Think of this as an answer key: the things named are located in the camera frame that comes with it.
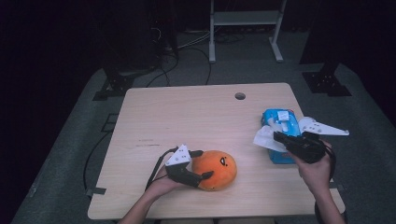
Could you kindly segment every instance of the table leg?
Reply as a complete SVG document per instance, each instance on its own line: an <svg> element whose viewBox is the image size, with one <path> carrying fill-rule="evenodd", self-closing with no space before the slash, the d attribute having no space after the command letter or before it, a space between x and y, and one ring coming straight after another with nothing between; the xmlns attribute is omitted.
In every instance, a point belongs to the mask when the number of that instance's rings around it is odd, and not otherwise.
<svg viewBox="0 0 396 224"><path fill-rule="evenodd" d="M279 47L277 46L276 41L277 41L277 37L279 35L280 26L282 24L283 15L285 14L286 2L287 2L287 0L283 0L280 5L279 13L277 14L277 19L276 19L276 27L275 27L274 36L269 38L271 47L272 47L273 52L276 57L276 61L278 63L283 63L283 57L282 57L282 54L280 53L280 50L279 50Z"/></svg>
<svg viewBox="0 0 396 224"><path fill-rule="evenodd" d="M209 61L211 63L216 62L215 54L215 1L210 2L210 39L209 39Z"/></svg>

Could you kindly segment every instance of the white paper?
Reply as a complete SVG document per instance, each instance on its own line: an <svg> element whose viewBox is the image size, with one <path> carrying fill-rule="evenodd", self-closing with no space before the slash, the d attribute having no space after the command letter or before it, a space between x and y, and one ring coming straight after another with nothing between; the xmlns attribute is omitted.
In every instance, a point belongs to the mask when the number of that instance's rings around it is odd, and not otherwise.
<svg viewBox="0 0 396 224"><path fill-rule="evenodd" d="M274 130L268 125L262 126L262 128L257 131L253 143L278 152L287 152L285 145L274 140Z"/></svg>

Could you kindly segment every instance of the gray carpet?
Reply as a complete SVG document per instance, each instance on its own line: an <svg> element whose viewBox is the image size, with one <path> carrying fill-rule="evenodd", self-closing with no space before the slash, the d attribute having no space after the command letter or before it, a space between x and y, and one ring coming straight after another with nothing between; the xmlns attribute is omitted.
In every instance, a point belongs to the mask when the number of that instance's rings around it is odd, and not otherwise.
<svg viewBox="0 0 396 224"><path fill-rule="evenodd" d="M345 188L341 195L346 204L348 223L394 223L395 128L363 88L359 77L343 65L335 74L352 96L329 97L311 93L302 72L318 71L322 64L299 65L308 33L280 33L278 44L285 59L283 63L276 62L268 36L268 33L248 34L232 44L217 44L217 62L211 65L208 84L289 83L306 116L350 131L348 137L325 137L337 155L334 180ZM196 36L179 35L178 42L181 45L194 38ZM209 64L197 49L207 53L207 42L194 48L183 49L177 67L167 73L171 86L205 85ZM163 69L171 68L175 62L174 58L165 56ZM156 70L138 77L134 88L146 87L160 73L161 70ZM103 127L110 114L119 113L123 100L122 97L92 100L105 80L102 70L92 75L43 164L33 188L35 191L27 195L13 223L112 223L87 217L90 200L83 185L85 162L95 144L104 137L92 153L86 171L88 187L95 186L111 138ZM162 76L150 87L166 85ZM113 126L108 123L105 130ZM279 224L317 223L314 217L276 217L276 221Z"/></svg>

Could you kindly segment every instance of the pumpkin plush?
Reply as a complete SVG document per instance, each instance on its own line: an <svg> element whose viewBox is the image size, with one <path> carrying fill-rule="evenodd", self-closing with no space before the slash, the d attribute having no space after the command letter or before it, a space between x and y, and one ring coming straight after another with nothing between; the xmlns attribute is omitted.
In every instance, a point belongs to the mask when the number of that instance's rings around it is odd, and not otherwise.
<svg viewBox="0 0 396 224"><path fill-rule="evenodd" d="M191 169L201 175L214 171L208 179L204 179L198 188L205 190L220 190L227 188L236 177L236 163L233 157L222 151L205 151L202 156L192 159Z"/></svg>

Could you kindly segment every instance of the human arm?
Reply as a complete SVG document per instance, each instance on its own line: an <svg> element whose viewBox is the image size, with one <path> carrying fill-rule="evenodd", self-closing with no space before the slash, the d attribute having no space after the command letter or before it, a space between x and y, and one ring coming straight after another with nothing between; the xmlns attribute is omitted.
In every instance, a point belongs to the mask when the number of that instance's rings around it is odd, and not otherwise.
<svg viewBox="0 0 396 224"><path fill-rule="evenodd" d="M320 161L309 164L291 155L299 167L300 176L315 197L321 218L326 224L345 224L329 188L331 159L325 155Z"/></svg>
<svg viewBox="0 0 396 224"><path fill-rule="evenodd" d="M120 220L119 224L141 224L146 218L146 215L151 205L157 201L161 196L169 193L183 184L177 183L170 179L165 167L163 166L158 174L155 176L154 181L143 193L143 195L132 206L128 213Z"/></svg>

